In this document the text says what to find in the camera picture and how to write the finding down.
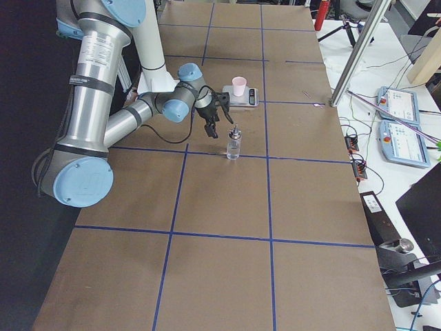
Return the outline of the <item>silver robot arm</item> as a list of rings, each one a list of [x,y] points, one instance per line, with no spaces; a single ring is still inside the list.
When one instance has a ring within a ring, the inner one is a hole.
[[[32,169],[39,192],[77,208],[98,203],[114,180],[109,147],[156,114],[178,123],[196,110],[208,136],[216,136],[217,109],[227,104],[195,63],[181,66],[177,78],[167,71],[152,1],[58,1],[57,23],[59,34],[78,39],[81,48],[55,142]],[[111,113],[116,83],[128,80],[122,51],[131,43],[145,88]]]

